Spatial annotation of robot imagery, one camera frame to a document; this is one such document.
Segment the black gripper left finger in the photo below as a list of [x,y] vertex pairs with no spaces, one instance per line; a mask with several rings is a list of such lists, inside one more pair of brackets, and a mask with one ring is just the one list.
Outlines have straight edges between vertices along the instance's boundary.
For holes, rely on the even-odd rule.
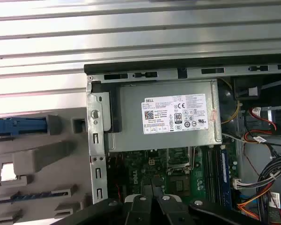
[[149,225],[152,201],[154,199],[153,180],[143,184],[140,194],[129,195],[120,203],[115,199],[105,199],[73,214],[73,225]]

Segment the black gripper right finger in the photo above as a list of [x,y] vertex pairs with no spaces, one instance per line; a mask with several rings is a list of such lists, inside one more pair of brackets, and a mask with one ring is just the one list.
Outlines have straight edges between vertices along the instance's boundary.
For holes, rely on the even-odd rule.
[[164,194],[154,180],[154,199],[167,225],[259,225],[260,222],[207,200],[195,198],[184,204],[177,195]]

